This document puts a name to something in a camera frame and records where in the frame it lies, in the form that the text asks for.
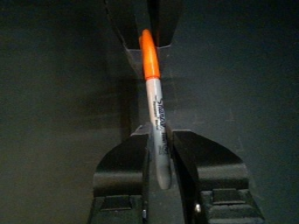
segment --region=sharpie marker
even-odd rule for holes
[[[169,189],[173,184],[172,160],[166,138],[165,102],[161,82],[161,71],[158,65],[155,42],[151,32],[143,31],[141,38],[145,61],[146,91],[154,126],[154,157],[158,183],[162,189]]]

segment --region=marker cap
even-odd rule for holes
[[[145,79],[161,79],[161,70],[158,64],[155,42],[153,34],[149,30],[143,31],[143,36],[141,38],[141,47],[143,51],[143,61],[145,61]]]

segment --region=marker barrel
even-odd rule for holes
[[[161,80],[147,80],[146,90],[153,124],[154,157],[158,183],[162,189],[169,189],[173,184],[173,174],[166,137],[165,103]]]

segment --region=black surface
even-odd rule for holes
[[[149,121],[146,87],[105,4],[37,3],[0,1],[0,222],[86,223],[99,160]],[[269,223],[297,224],[298,2],[184,4],[169,123],[237,152]]]

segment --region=dark backdrop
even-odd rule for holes
[[[185,1],[163,72],[170,125],[246,161],[270,224],[297,224],[297,1]],[[102,1],[0,1],[0,223],[86,223],[93,174],[149,120]]]

